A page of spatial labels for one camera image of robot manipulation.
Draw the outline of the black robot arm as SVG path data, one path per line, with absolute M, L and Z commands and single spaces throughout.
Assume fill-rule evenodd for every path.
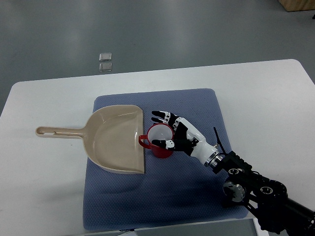
M 258 219 L 262 230 L 276 234 L 286 231 L 290 236 L 315 234 L 315 212 L 290 199 L 284 184 L 253 171 L 235 152 L 215 153 L 205 166 L 215 174 L 227 172 L 222 187 L 224 206 L 244 206 Z

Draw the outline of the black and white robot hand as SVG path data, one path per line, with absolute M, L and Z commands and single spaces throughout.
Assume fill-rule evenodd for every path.
M 152 111 L 152 115 L 152 121 L 169 125 L 174 133 L 172 140 L 160 141 L 158 146 L 184 152 L 205 165 L 219 155 L 218 149 L 207 143 L 205 136 L 185 118 L 166 111 Z

